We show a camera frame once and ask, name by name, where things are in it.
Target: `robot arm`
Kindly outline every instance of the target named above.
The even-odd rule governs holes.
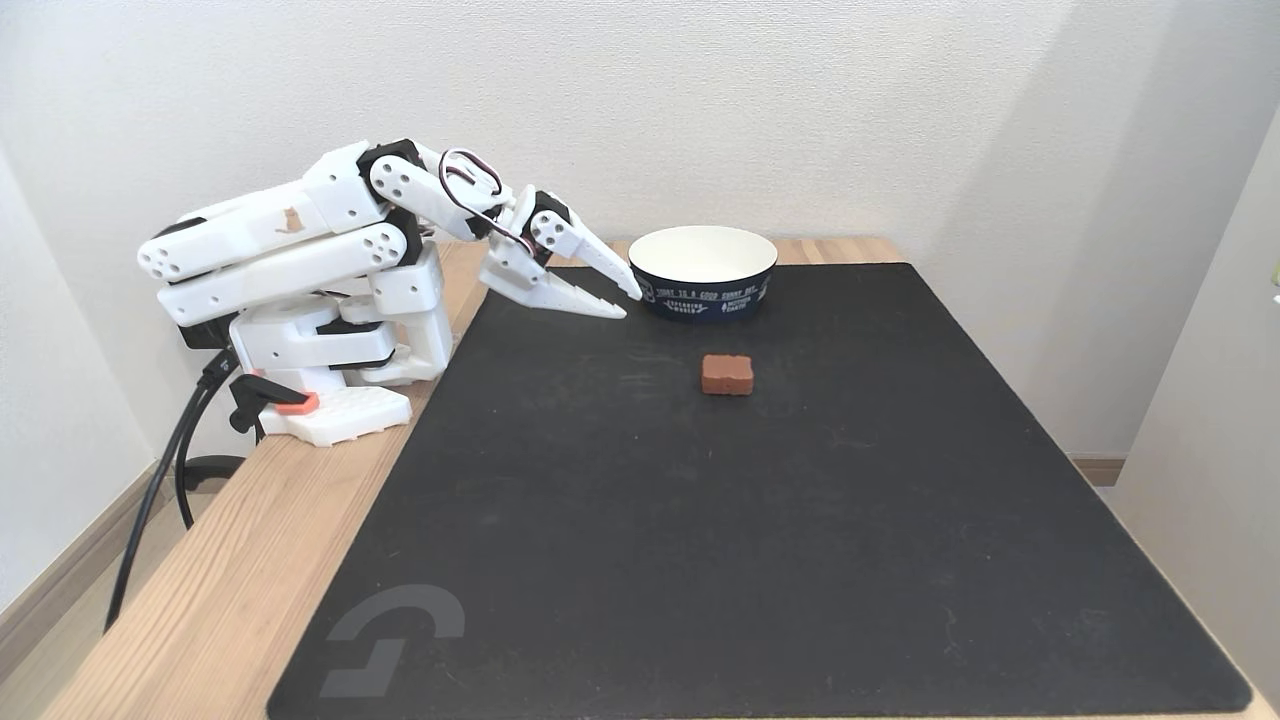
[[[479,279],[518,304],[626,315],[549,273],[553,254],[582,260],[640,297],[626,263],[554,195],[529,186],[515,196],[474,154],[438,154],[408,140],[333,150],[298,181],[183,217],[137,259],[170,283],[157,299],[178,325],[233,318],[225,334],[247,372],[317,396],[319,410],[264,411],[266,432],[332,445],[408,420],[403,396],[348,384],[433,379],[448,363],[443,273],[420,220],[486,241]],[[316,295],[353,278],[367,293]]]

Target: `wooden tabletop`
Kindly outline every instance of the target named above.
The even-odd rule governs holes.
[[[614,245],[625,255],[626,245]],[[454,346],[484,286],[481,245],[440,246]],[[873,237],[778,241],[780,263],[893,263]],[[125,606],[46,719],[266,716],[266,701],[356,537],[374,497],[430,398],[434,383],[406,389],[407,427],[328,450],[266,438],[200,521]],[[1254,691],[1234,717],[1276,720]]]

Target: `paper bowl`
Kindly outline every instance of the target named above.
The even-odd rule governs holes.
[[[649,310],[685,323],[750,316],[764,300],[778,249],[748,231],[685,225],[631,243],[631,270]]]

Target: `gray logo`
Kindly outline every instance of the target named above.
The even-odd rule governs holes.
[[[401,607],[425,610],[435,620],[438,638],[462,637],[466,616],[462,612],[462,603],[453,597],[453,593],[435,585],[397,585],[352,607],[338,619],[325,639],[353,641],[374,618]],[[404,642],[404,638],[379,639],[374,643],[374,651],[364,667],[330,670],[324,679],[324,687],[320,688],[320,697],[384,697],[399,664]]]

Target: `black power cord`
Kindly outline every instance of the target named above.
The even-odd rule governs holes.
[[[160,461],[156,464],[155,473],[152,473],[151,479],[147,480],[147,488],[142,493],[142,505],[138,507],[138,515],[133,519],[133,529],[129,530],[129,541],[124,546],[124,556],[120,559],[120,570],[115,575],[115,587],[111,589],[111,602],[106,609],[106,624],[105,630],[110,630],[111,625],[115,624],[115,619],[120,616],[120,606],[124,605],[124,591],[129,584],[129,573],[133,570],[133,560],[138,553],[138,542],[142,539],[142,529],[146,528],[147,516],[151,515],[151,505],[155,503],[156,493],[160,491],[160,483],[164,480],[164,474],[169,471],[169,465],[173,462],[174,456],[178,454],[179,447],[191,442],[191,433],[196,429],[196,423],[200,420],[200,414],[204,409],[209,406],[209,401],[212,398],[218,388],[227,382],[236,369],[239,368],[239,360],[236,357],[236,352],[232,348],[224,348],[212,360],[205,365],[205,369],[200,374],[200,379],[196,380],[196,389],[191,393],[191,398],[187,400],[187,406],[183,409],[182,415],[178,418],[178,425],[173,429],[173,434],[169,436],[169,442],[165,445],[164,454],[160,456]],[[183,492],[179,492],[179,497],[186,498],[186,488],[179,484]],[[187,515],[189,515],[191,509],[183,515],[186,521]]]
[[[174,498],[178,501],[178,512],[182,515],[182,524],[189,530],[196,519],[191,515],[191,500],[187,497],[187,450],[191,448],[191,438],[196,434],[196,427],[200,425],[200,419],[205,416],[205,410],[209,404],[218,395],[221,388],[223,382],[218,383],[218,387],[205,391],[205,395],[196,404],[195,415],[191,418],[191,423],[187,427],[187,432],[182,436],[182,441],[178,443],[178,456],[173,461],[173,491]]]

